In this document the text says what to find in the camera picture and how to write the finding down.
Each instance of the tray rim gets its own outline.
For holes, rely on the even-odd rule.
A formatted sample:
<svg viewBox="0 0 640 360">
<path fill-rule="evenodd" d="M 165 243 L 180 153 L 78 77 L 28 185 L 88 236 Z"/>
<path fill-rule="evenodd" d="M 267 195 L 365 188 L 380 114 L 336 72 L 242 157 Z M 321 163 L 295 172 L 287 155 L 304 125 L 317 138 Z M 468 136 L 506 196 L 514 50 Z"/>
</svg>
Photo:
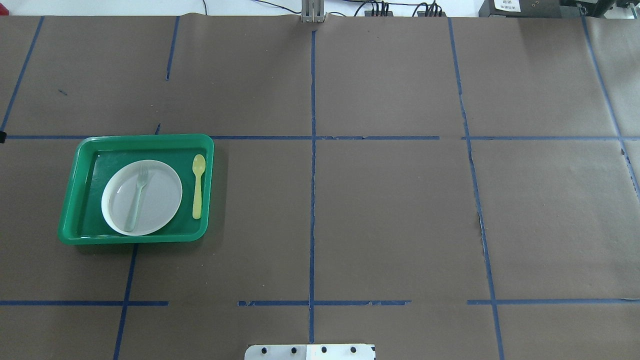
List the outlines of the tray rim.
<svg viewBox="0 0 640 360">
<path fill-rule="evenodd" d="M 140 140 L 200 140 L 204 141 L 204 146 L 196 146 L 196 148 L 203 149 L 205 151 L 205 159 L 207 160 L 207 167 L 202 179 L 202 217 L 200 218 L 200 227 L 197 232 L 192 234 L 176 234 L 176 235 L 143 235 L 143 236 L 71 236 L 68 225 L 72 224 L 68 219 L 71 210 L 71 200 L 73 199 L 74 190 L 77 186 L 78 180 L 81 180 L 86 174 L 79 174 L 79 161 L 83 151 L 86 150 L 86 146 L 91 143 L 104 143 L 104 142 L 131 142 Z M 58 223 L 58 238 L 61 242 L 67 245 L 97 245 L 97 244 L 121 244 L 121 243 L 157 243 L 157 242 L 187 242 L 195 241 L 201 238 L 206 232 L 209 226 L 209 204 L 211 202 L 211 178 L 213 173 L 213 161 L 214 161 L 214 142 L 213 139 L 206 134 L 162 134 L 162 135 L 118 135 L 118 136 L 91 136 L 80 142 L 74 153 L 74 160 L 71 166 L 71 171 L 68 178 L 67 190 L 63 201 L 62 211 L 60 214 L 60 221 Z"/>
</svg>

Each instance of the plate rim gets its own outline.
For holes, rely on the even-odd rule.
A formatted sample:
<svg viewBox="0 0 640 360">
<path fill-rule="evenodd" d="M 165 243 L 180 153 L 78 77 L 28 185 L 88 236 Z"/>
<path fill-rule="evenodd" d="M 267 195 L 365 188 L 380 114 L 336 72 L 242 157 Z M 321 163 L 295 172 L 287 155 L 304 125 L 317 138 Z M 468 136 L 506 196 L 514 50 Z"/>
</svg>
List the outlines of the plate rim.
<svg viewBox="0 0 640 360">
<path fill-rule="evenodd" d="M 113 222 L 113 220 L 111 219 L 111 217 L 107 218 L 107 216 L 105 215 L 105 212 L 109 213 L 109 203 L 110 203 L 110 197 L 106 196 L 106 192 L 107 189 L 109 188 L 109 185 L 111 184 L 111 182 L 113 181 L 113 179 L 125 168 L 130 167 L 134 164 L 137 163 L 160 163 L 161 166 L 168 168 L 169 170 L 171 170 L 170 174 L 175 177 L 176 179 L 178 179 L 178 182 L 180 183 L 180 200 L 178 201 L 178 204 L 175 208 L 175 211 L 173 212 L 173 214 L 171 215 L 171 217 L 169 218 L 169 220 L 167 222 L 165 222 L 163 225 L 161 225 L 160 227 L 158 227 L 157 229 L 154 229 L 152 231 L 146 232 L 143 231 L 141 233 L 137 233 L 134 231 L 124 231 L 121 230 L 119 227 L 117 227 L 115 225 L 115 223 Z M 120 168 L 118 171 L 116 171 L 111 178 L 109 178 L 109 181 L 107 181 L 107 184 L 104 186 L 104 190 L 102 191 L 102 197 L 100 200 L 100 210 L 102 212 L 102 218 L 104 219 L 104 221 L 107 223 L 107 225 L 112 228 L 112 230 L 116 231 L 118 234 L 122 234 L 125 236 L 145 236 L 148 234 L 152 234 L 160 229 L 162 229 L 164 226 L 166 226 L 167 224 L 169 224 L 169 222 L 171 220 L 173 220 L 173 218 L 175 217 L 175 214 L 178 213 L 178 210 L 180 209 L 180 205 L 182 204 L 182 194 L 184 193 L 184 189 L 183 189 L 183 185 L 182 185 L 182 179 L 180 178 L 180 175 L 178 175 L 178 173 L 175 171 L 175 169 L 173 167 L 171 167 L 171 165 L 163 162 L 163 161 L 159 161 L 159 160 L 154 160 L 154 159 L 142 159 L 142 160 L 138 160 L 138 161 L 133 161 L 132 163 L 128 163 L 125 166 L 123 166 L 122 168 Z"/>
</svg>

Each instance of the spoon handle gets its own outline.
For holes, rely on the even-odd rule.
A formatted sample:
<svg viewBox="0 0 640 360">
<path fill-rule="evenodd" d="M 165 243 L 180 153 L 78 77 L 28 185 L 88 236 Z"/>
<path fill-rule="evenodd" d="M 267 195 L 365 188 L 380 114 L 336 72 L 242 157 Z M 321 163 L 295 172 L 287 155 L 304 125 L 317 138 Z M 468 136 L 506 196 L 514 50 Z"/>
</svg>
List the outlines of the spoon handle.
<svg viewBox="0 0 640 360">
<path fill-rule="evenodd" d="M 193 218 L 198 220 L 202 215 L 202 185 L 200 184 L 200 178 L 202 175 L 196 175 L 196 188 L 193 193 Z"/>
</svg>

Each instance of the grid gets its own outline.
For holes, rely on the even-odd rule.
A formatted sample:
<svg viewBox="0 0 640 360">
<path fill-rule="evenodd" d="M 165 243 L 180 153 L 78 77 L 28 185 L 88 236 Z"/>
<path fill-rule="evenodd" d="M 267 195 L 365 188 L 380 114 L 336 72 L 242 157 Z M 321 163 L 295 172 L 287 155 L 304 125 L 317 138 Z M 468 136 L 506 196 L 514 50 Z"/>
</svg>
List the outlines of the grid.
<svg viewBox="0 0 640 360">
<path fill-rule="evenodd" d="M 172 67 L 172 59 L 173 52 L 175 49 L 177 33 L 179 30 L 179 21 L 180 17 L 175 18 L 175 26 L 173 30 L 173 40 L 170 48 L 170 54 L 167 64 L 166 71 L 166 80 L 170 80 L 170 72 Z M 545 304 L 638 304 L 640 303 L 637 299 L 497 299 L 495 295 L 494 283 L 493 283 L 493 275 L 492 268 L 490 262 L 490 250 L 488 246 L 488 240 L 486 236 L 486 227 L 484 223 L 483 216 L 483 208 L 481 202 L 481 194 L 478 187 L 478 180 L 476 176 L 476 166 L 474 164 L 474 159 L 472 157 L 472 144 L 475 141 L 518 141 L 518 140 L 540 140 L 540 141 L 554 141 L 554 140 L 574 140 L 574 141 L 618 141 L 623 153 L 625 155 L 625 163 L 628 168 L 629 176 L 633 182 L 636 196 L 640 199 L 640 194 L 638 194 L 638 183 L 637 178 L 633 169 L 633 166 L 629 160 L 627 148 L 625 147 L 624 141 L 637 141 L 640 140 L 640 136 L 622 136 L 620 127 L 618 125 L 618 120 L 616 118 L 616 114 L 611 106 L 611 101 L 609 98 L 609 94 L 604 85 L 604 81 L 602 79 L 602 75 L 600 73 L 600 69 L 598 66 L 598 62 L 596 60 L 595 54 L 593 52 L 593 48 L 591 45 L 591 38 L 589 35 L 589 30 L 586 24 L 585 18 L 581 18 L 582 27 L 584 30 L 584 36 L 586 37 L 586 42 L 588 45 L 589 55 L 591 57 L 591 61 L 596 70 L 597 78 L 601 86 L 602 93 L 604 95 L 607 109 L 611 116 L 612 124 L 615 129 L 616 136 L 472 136 L 469 130 L 468 121 L 467 121 L 467 112 L 465 110 L 465 105 L 463 102 L 463 87 L 461 82 L 461 74 L 458 66 L 458 57 L 456 53 L 456 44 L 455 44 L 455 36 L 454 36 L 454 28 L 452 24 L 451 18 L 448 19 L 449 25 L 449 34 L 451 38 L 451 51 L 452 51 L 452 59 L 454 62 L 454 69 L 456 73 L 457 80 L 457 88 L 458 95 L 460 100 L 460 110 L 461 116 L 464 120 L 464 130 L 465 136 L 461 138 L 464 140 L 467 145 L 467 154 L 468 154 L 468 162 L 470 167 L 470 173 L 472 176 L 472 183 L 474 187 L 474 197 L 476 202 L 476 209 L 479 216 L 479 222 L 481 227 L 481 238 L 484 250 L 484 263 L 486 268 L 486 277 L 488 280 L 488 287 L 490 292 L 490 299 L 470 299 L 467 301 L 467 305 L 469 306 L 491 306 L 493 313 L 493 322 L 495 329 L 495 337 L 497 342 L 497 347 L 499 351 L 499 358 L 503 360 L 504 357 L 504 349 L 502 344 L 502 333 L 500 329 L 500 320 L 499 320 L 499 305 L 545 305 Z M 3 131 L 6 127 L 6 124 L 10 118 L 11 109 L 13 106 L 13 102 L 18 94 L 20 82 L 22 81 L 23 75 L 27 69 L 29 58 L 31 53 L 33 52 L 33 48 L 36 44 L 38 34 L 40 29 L 42 28 L 44 22 L 44 17 L 40 18 L 37 29 L 33 36 L 33 40 L 27 56 L 24 60 L 24 64 L 20 71 L 20 75 L 18 77 L 17 83 L 15 85 L 12 97 L 10 99 L 9 105 L 7 107 L 6 113 L 4 115 L 3 122 L 0 126 L 0 131 Z M 238 307 L 254 307 L 254 306 L 305 306 L 308 307 L 308 339 L 309 343 L 314 343 L 314 309 L 316 306 L 406 306 L 410 304 L 411 300 L 397 300 L 397 299 L 386 299 L 386 300 L 316 300 L 315 299 L 315 238 L 314 238 L 314 228 L 315 228 L 315 203 L 316 203 L 316 194 L 315 194 L 315 175 L 316 175 L 316 142 L 317 141 L 331 141 L 331 140 L 439 140 L 439 136 L 321 136 L 316 134 L 316 31 L 311 32 L 311 64 L 310 64 L 310 73 L 312 78 L 312 84 L 310 89 L 311 94 L 311 136 L 216 136 L 212 135 L 211 138 L 214 140 L 308 140 L 311 141 L 312 144 L 312 168 L 310 175 L 311 182 L 311 207 L 310 207 L 310 232 L 309 232 L 309 289 L 308 289 L 308 299 L 305 300 L 250 300 L 250 301 L 238 301 Z M 156 129 L 155 134 L 160 132 L 160 124 Z M 9 139 L 14 140 L 64 140 L 64 139 L 83 139 L 89 137 L 89 135 L 9 135 Z M 0 300 L 0 306 L 112 306 L 112 307 L 121 307 L 121 317 L 118 328 L 118 336 L 115 341 L 115 349 L 113 354 L 113 359 L 118 359 L 120 352 L 120 344 L 122 341 L 122 336 L 124 333 L 124 327 L 126 323 L 127 317 L 127 308 L 129 306 L 169 306 L 170 303 L 168 301 L 130 301 L 129 295 L 131 292 L 131 283 L 134 276 L 134 269 L 136 264 L 136 256 L 138 253 L 138 244 L 133 245 L 131 261 L 129 265 L 129 273 L 127 277 L 126 287 L 124 298 L 122 301 L 120 300 L 104 300 L 104 301 L 80 301 L 80 300 Z"/>
</svg>

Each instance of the white plate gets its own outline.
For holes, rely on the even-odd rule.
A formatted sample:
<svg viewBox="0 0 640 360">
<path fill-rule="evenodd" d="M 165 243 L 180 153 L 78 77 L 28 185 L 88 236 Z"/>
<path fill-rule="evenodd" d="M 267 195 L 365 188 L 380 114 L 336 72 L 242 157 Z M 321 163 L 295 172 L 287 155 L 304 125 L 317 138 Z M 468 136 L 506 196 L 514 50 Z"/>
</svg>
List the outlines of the white plate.
<svg viewBox="0 0 640 360">
<path fill-rule="evenodd" d="M 148 167 L 149 178 L 140 197 L 138 223 L 133 231 L 124 231 L 141 165 Z M 102 193 L 102 216 L 120 234 L 146 235 L 173 219 L 181 200 L 182 183 L 172 167 L 161 161 L 140 160 L 121 168 L 109 180 Z"/>
</svg>

